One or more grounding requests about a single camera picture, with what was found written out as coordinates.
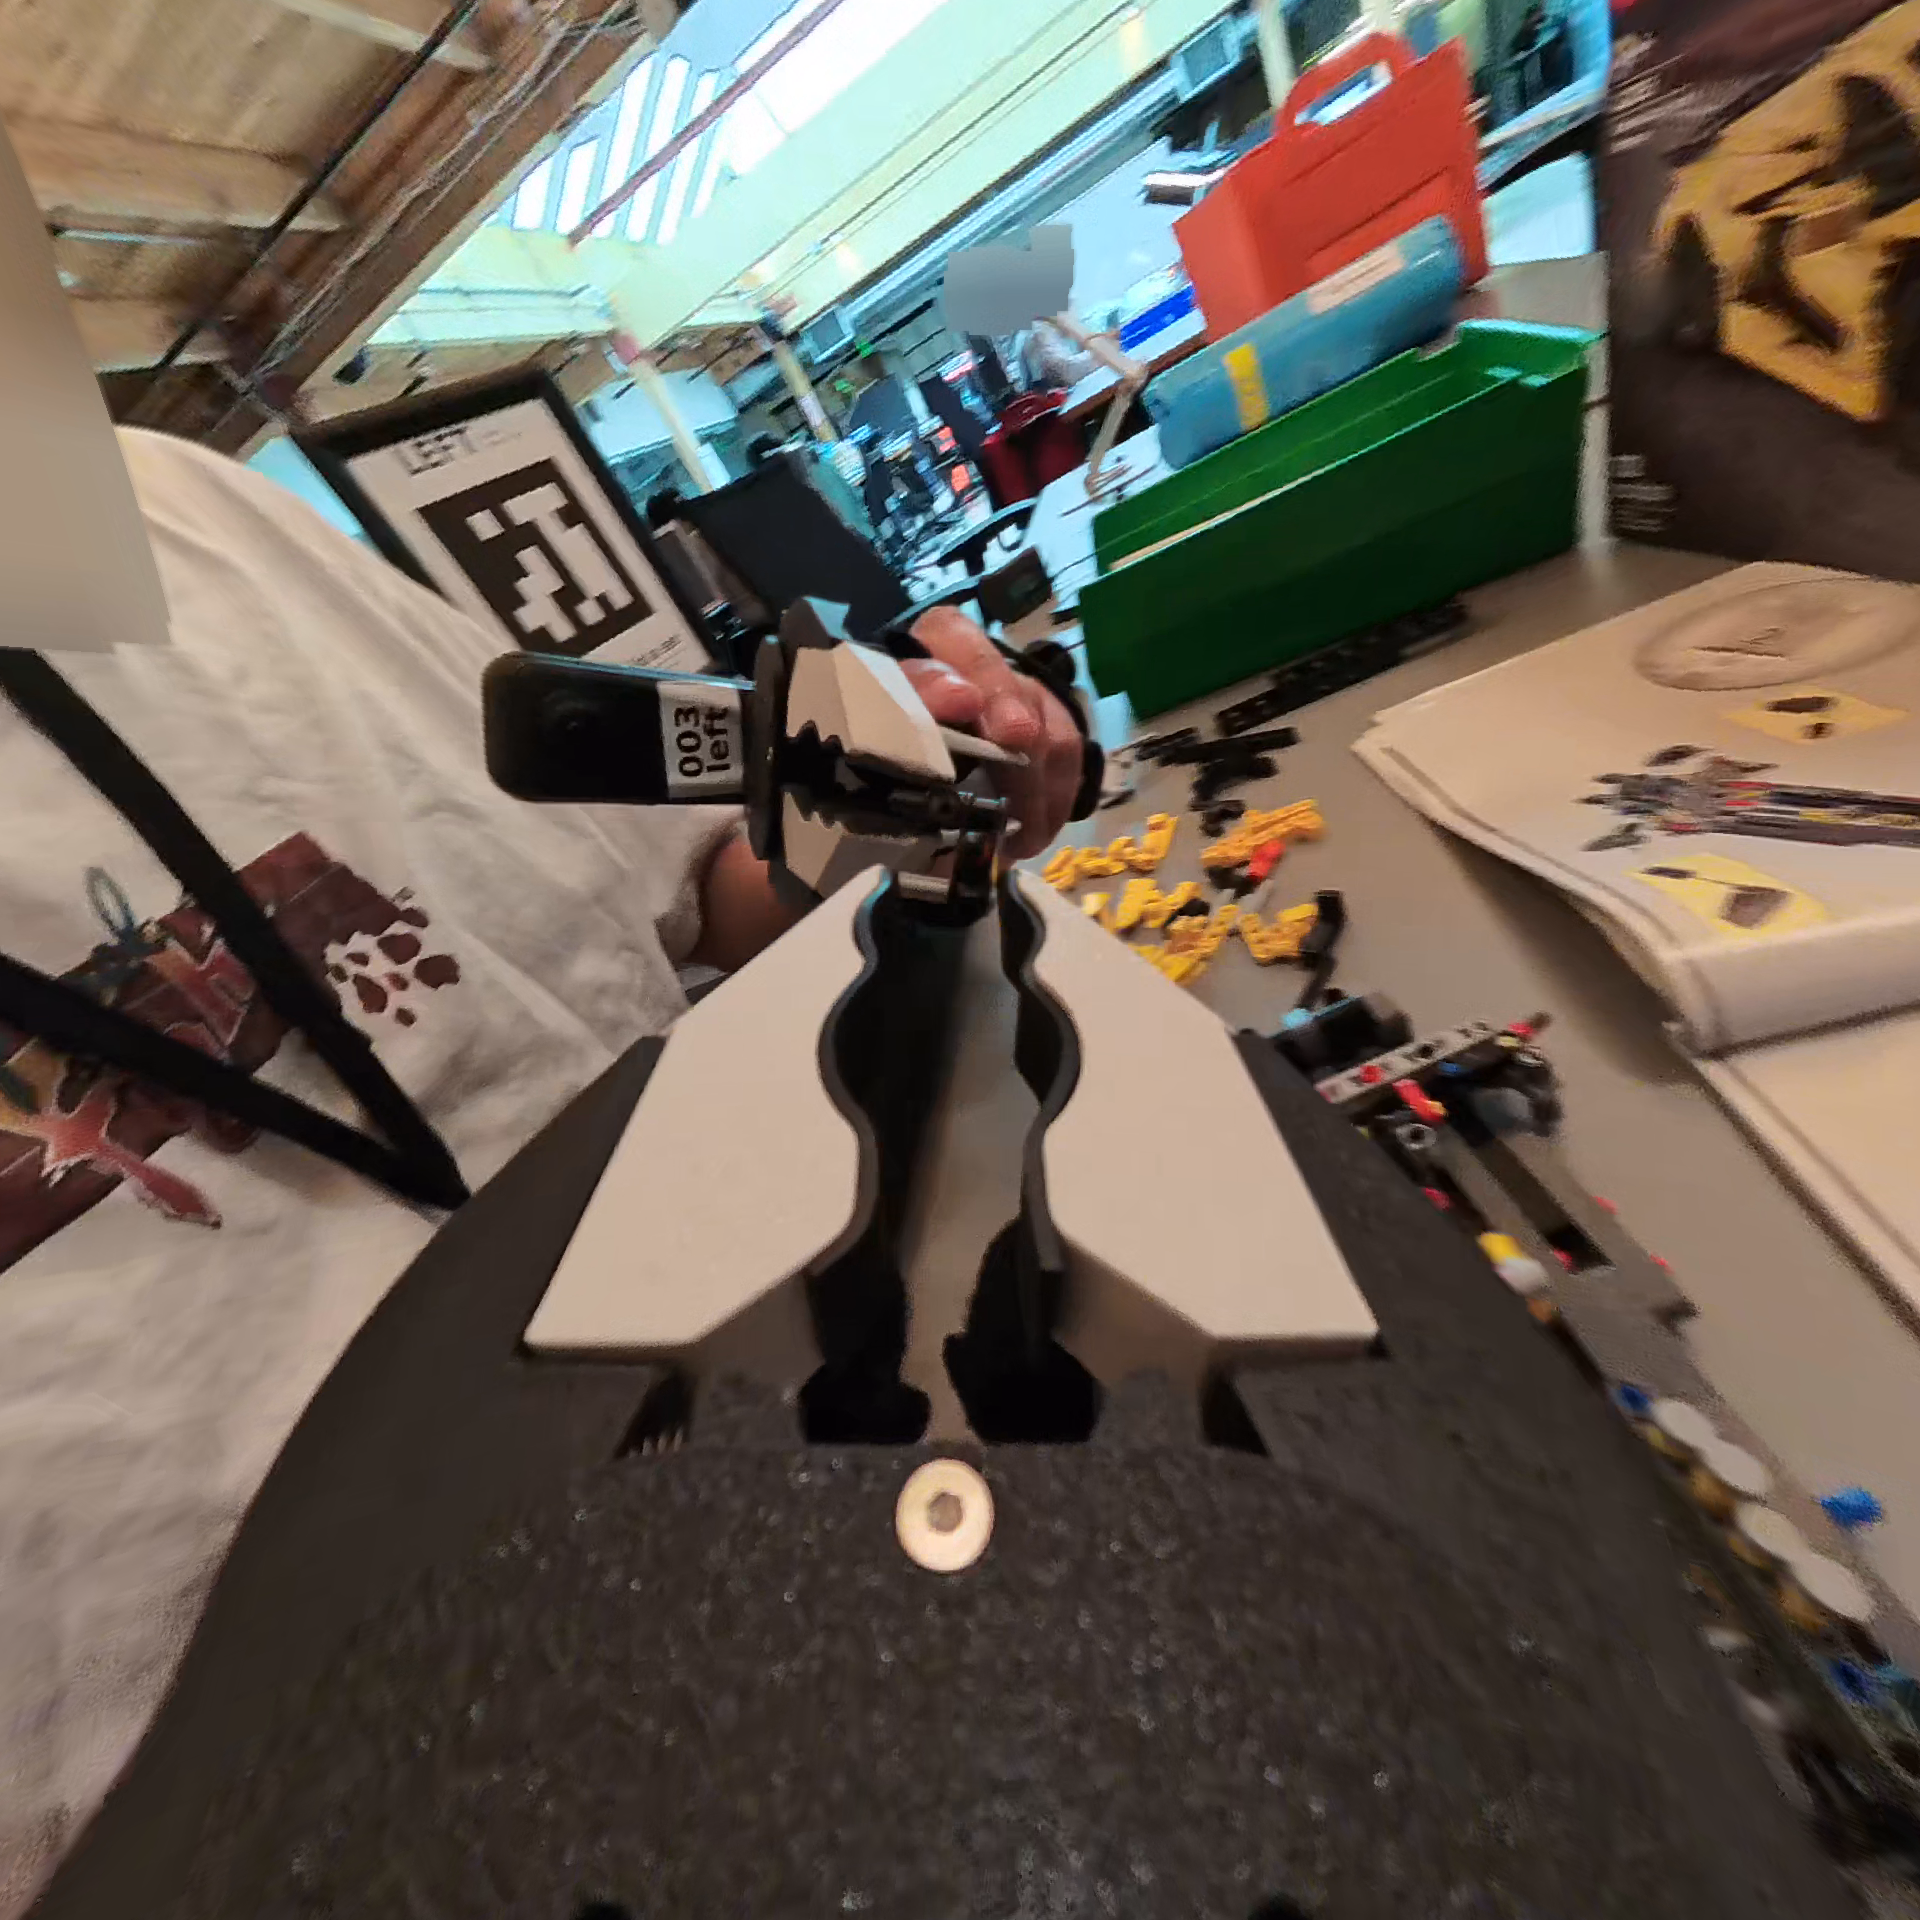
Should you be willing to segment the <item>black office chair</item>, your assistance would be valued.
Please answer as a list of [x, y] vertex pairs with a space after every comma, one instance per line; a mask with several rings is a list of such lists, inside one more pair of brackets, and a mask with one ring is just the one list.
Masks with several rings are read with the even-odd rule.
[[769, 633], [799, 599], [838, 605], [856, 639], [909, 611], [909, 594], [877, 546], [814, 485], [798, 453], [775, 450], [715, 491], [676, 495], [659, 519], [694, 537], [715, 564], [725, 602], [752, 633]]

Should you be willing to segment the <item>red office chair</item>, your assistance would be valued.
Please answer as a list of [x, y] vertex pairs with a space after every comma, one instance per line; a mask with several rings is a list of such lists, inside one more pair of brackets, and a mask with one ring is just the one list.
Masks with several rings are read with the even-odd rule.
[[1085, 454], [1080, 428], [1064, 415], [1067, 390], [1025, 390], [1004, 403], [971, 457], [993, 513], [1035, 499]]

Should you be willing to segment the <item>person's left hand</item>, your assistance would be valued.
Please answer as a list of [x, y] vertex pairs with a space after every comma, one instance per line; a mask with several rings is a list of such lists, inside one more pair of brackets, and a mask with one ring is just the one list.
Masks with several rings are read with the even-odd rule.
[[1085, 741], [1069, 706], [1012, 666], [971, 615], [927, 609], [909, 627], [921, 655], [903, 671], [942, 729], [969, 731], [1020, 756], [993, 777], [1009, 809], [1000, 863], [1044, 853], [1067, 827], [1085, 772]]

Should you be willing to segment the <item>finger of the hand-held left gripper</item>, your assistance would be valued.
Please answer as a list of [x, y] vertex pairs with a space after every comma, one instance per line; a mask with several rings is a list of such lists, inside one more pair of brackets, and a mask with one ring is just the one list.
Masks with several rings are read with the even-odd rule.
[[959, 785], [973, 766], [1025, 766], [1016, 751], [937, 725], [900, 663], [856, 643], [792, 654], [787, 742], [814, 742], [862, 772], [915, 785]]
[[777, 899], [821, 905], [856, 875], [884, 870], [911, 905], [963, 903], [952, 861], [967, 836], [965, 791], [781, 791]]

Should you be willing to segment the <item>pile of black lego beams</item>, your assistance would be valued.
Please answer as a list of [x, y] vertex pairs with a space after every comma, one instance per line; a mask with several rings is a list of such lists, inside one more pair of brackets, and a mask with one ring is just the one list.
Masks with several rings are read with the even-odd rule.
[[1289, 718], [1345, 687], [1403, 666], [1408, 658], [1447, 646], [1472, 627], [1472, 609], [1449, 597], [1387, 621], [1353, 631], [1316, 652], [1295, 655], [1267, 671], [1264, 683], [1213, 709], [1207, 727], [1176, 727], [1140, 737], [1120, 755], [1126, 771], [1165, 766], [1190, 777], [1189, 804], [1221, 809], [1240, 785], [1267, 780], [1276, 756], [1297, 742]]

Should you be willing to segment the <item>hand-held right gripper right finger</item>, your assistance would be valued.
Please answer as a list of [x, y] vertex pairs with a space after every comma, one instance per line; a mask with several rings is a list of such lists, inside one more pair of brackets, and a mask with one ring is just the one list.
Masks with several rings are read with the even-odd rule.
[[1029, 1321], [1096, 1385], [1351, 1361], [1374, 1307], [1283, 1135], [1257, 1037], [1009, 875]]

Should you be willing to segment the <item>green plastic bin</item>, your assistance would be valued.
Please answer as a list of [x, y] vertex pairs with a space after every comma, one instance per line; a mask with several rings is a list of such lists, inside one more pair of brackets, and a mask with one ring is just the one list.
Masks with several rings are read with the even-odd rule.
[[1095, 687], [1163, 714], [1571, 551], [1583, 431], [1587, 411], [1574, 459], [1437, 506], [1379, 503], [1345, 466], [1152, 543], [1093, 532], [1077, 605]]
[[1597, 332], [1468, 321], [1100, 510], [1100, 546], [1152, 543], [1337, 469], [1379, 503], [1437, 506], [1574, 459]]

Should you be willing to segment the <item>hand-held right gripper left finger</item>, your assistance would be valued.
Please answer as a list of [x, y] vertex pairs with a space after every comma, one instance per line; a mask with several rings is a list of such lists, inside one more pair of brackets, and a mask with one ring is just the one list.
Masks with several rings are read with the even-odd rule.
[[872, 1122], [836, 1042], [886, 895], [884, 869], [854, 874], [670, 1030], [523, 1330], [533, 1356], [787, 1395], [822, 1367], [819, 1283], [876, 1214]]

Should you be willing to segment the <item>small black lego subassembly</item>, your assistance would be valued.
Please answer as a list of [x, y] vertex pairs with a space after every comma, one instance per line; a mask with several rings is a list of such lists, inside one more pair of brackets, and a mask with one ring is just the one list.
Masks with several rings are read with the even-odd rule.
[[899, 819], [915, 845], [896, 890], [926, 923], [969, 929], [991, 905], [1000, 838], [1012, 819], [1004, 797], [965, 786], [905, 789]]

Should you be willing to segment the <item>orange carrier box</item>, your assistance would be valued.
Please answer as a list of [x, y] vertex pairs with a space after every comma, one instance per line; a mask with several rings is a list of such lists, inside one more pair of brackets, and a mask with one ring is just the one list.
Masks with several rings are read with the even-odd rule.
[[1409, 229], [1443, 219], [1473, 287], [1489, 267], [1472, 71], [1366, 33], [1312, 65], [1273, 130], [1172, 227], [1211, 345]]

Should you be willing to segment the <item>lego box with yellow car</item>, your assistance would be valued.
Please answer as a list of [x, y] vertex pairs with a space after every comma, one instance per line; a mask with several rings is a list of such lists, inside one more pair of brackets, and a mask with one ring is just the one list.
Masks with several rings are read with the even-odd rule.
[[1614, 5], [1606, 522], [1917, 578], [1917, 5]]

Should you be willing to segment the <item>blue wrapped package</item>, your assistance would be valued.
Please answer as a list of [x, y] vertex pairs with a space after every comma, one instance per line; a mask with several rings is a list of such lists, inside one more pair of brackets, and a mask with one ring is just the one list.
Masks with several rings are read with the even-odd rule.
[[1142, 409], [1172, 471], [1449, 332], [1468, 283], [1436, 215], [1153, 375]]

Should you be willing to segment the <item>long lego chassis assembly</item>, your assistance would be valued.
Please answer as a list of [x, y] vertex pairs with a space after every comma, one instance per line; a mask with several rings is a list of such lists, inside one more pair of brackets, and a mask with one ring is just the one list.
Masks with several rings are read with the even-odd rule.
[[1387, 999], [1286, 1012], [1285, 1062], [1395, 1164], [1653, 1455], [1683, 1586], [1735, 1703], [1813, 1833], [1861, 1882], [1916, 1889], [1916, 1612], [1708, 1381], [1691, 1298], [1556, 1138], [1544, 1014], [1416, 1036]]

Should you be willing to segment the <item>pile of yellow lego pieces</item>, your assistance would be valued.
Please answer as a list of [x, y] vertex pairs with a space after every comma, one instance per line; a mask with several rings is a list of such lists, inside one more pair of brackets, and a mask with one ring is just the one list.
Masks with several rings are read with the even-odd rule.
[[1276, 883], [1293, 851], [1319, 844], [1326, 827], [1310, 799], [1156, 811], [1133, 833], [1054, 851], [1039, 879], [1175, 986], [1190, 988], [1239, 950], [1257, 970], [1297, 970], [1300, 1003], [1316, 1005], [1351, 909], [1329, 887], [1280, 903]]

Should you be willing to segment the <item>thick open lego instruction booklet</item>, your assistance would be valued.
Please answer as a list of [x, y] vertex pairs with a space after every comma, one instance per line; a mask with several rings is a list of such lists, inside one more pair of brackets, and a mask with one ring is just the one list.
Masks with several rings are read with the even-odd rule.
[[1917, 997], [1917, 590], [1723, 572], [1381, 711], [1405, 804], [1577, 905], [1718, 1054]]

